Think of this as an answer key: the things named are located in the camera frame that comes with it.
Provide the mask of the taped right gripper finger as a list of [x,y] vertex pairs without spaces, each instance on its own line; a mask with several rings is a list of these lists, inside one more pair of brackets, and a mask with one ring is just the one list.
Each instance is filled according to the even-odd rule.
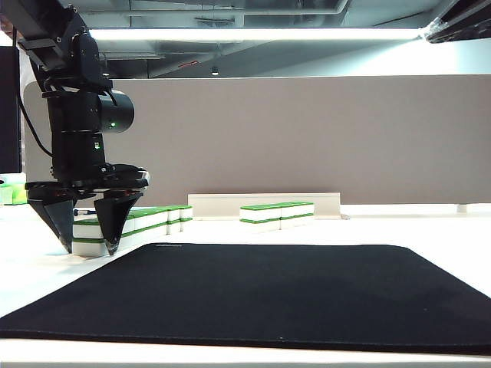
[[435,19],[424,33],[426,41],[468,41],[490,38],[490,7],[449,13]]
[[470,21],[472,24],[490,19],[490,1],[460,0],[451,1],[437,18],[448,24]]

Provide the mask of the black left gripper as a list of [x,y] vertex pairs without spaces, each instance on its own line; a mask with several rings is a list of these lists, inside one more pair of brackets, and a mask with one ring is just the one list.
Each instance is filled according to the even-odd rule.
[[49,226],[68,253],[72,253],[74,202],[103,194],[94,202],[109,255],[120,244],[127,216],[150,184],[150,174],[128,164],[106,164],[86,179],[25,184],[28,204]]

